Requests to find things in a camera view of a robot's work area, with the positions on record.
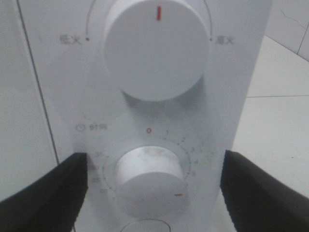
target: button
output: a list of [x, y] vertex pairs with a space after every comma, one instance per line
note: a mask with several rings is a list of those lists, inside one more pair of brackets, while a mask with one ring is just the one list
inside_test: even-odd
[[124, 227], [121, 232], [170, 232], [170, 226], [161, 220], [147, 219], [135, 221]]

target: tile grout line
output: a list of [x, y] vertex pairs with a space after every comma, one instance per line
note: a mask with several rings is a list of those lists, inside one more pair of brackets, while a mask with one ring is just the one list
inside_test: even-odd
[[300, 42], [300, 45], [299, 45], [299, 48], [298, 48], [298, 51], [297, 51], [297, 55], [298, 55], [298, 53], [299, 53], [299, 51], [300, 51], [301, 45], [303, 44], [304, 38], [305, 38], [305, 36], [306, 36], [306, 34], [307, 34], [308, 27], [309, 27], [309, 22], [308, 22], [308, 24], [307, 24], [307, 28], [306, 28], [306, 31], [305, 31], [305, 33], [304, 33], [303, 39], [302, 39], [301, 42]]
[[22, 14], [22, 11], [21, 11], [21, 6], [20, 6], [19, 1], [20, 0], [17, 0], [16, 4], [17, 4], [17, 8], [18, 8], [18, 13], [20, 15], [21, 26], [24, 30], [25, 40], [26, 40], [26, 44], [27, 44], [27, 47], [28, 47], [28, 54], [30, 56], [30, 62], [32, 64], [32, 69], [33, 69], [34, 77], [35, 77], [35, 80], [36, 80], [36, 86], [37, 86], [38, 91], [39, 91], [39, 96], [40, 96], [40, 100], [41, 100], [41, 104], [42, 104], [42, 108], [43, 108], [43, 113], [44, 113], [44, 116], [45, 116], [45, 120], [46, 120], [46, 124], [47, 124], [47, 128], [48, 128], [48, 133], [49, 133], [50, 140], [51, 140], [52, 150], [54, 152], [54, 156], [56, 158], [57, 165], [59, 165], [59, 158], [58, 158], [58, 154], [57, 154], [57, 150], [56, 150], [56, 144], [55, 144], [55, 141], [54, 141], [54, 136], [53, 136], [52, 128], [51, 128], [51, 125], [50, 125], [50, 121], [49, 121], [49, 117], [48, 117], [48, 113], [47, 113], [47, 109], [46, 109], [46, 105], [45, 105], [45, 101], [44, 101], [44, 97], [43, 97], [43, 93], [42, 93], [41, 84], [40, 84], [37, 69], [36, 69], [36, 66], [35, 66], [35, 63], [34, 63], [33, 53], [32, 53], [31, 47], [30, 47], [30, 41], [29, 41], [29, 37], [28, 37], [28, 34], [27, 34], [27, 30], [26, 30], [26, 24], [25, 24], [25, 21], [24, 21], [24, 18], [23, 18], [23, 14]]
[[309, 95], [281, 95], [281, 96], [247, 96], [246, 98], [282, 98], [282, 97], [309, 97]]

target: red indicator line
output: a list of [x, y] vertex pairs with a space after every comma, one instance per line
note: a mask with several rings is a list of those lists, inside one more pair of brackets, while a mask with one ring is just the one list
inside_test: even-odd
[[161, 20], [161, 6], [158, 6], [158, 8], [156, 10], [156, 19], [157, 19], [157, 21]]

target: control panel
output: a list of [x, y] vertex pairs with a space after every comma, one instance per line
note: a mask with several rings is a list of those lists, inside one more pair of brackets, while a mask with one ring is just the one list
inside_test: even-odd
[[271, 1], [17, 1], [76, 232], [204, 232]]

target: power knob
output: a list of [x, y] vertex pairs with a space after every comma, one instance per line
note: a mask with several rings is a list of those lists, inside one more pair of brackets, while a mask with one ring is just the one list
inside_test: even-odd
[[118, 0], [107, 16], [103, 51], [122, 91], [145, 101], [171, 99], [204, 75], [206, 23], [183, 0]]
[[181, 206], [186, 182], [178, 157], [159, 146], [135, 148], [116, 165], [116, 196], [128, 215], [156, 217]]

